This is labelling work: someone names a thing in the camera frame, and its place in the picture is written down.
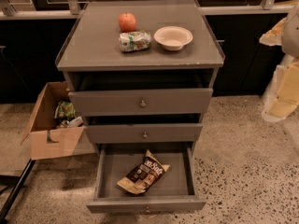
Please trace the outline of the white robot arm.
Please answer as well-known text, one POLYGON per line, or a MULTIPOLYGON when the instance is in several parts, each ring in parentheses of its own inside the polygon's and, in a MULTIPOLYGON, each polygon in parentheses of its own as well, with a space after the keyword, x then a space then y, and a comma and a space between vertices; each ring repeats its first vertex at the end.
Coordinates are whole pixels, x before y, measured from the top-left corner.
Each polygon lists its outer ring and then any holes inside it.
POLYGON ((260 42, 270 47, 281 46, 284 52, 263 93, 263 119, 278 122, 299 106, 299 5, 263 34, 260 42))

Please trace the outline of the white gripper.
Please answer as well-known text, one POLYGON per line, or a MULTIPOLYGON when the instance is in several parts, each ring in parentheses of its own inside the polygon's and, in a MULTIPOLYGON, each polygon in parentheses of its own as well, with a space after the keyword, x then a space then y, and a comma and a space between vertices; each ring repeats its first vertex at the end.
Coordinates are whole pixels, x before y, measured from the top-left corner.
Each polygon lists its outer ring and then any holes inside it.
MULTIPOLYGON (((280 46, 285 21, 281 19, 260 37, 259 42, 270 47, 280 46)), ((294 61, 291 55, 283 57, 263 93, 262 117, 265 121, 284 120, 299 106, 299 63, 294 61)))

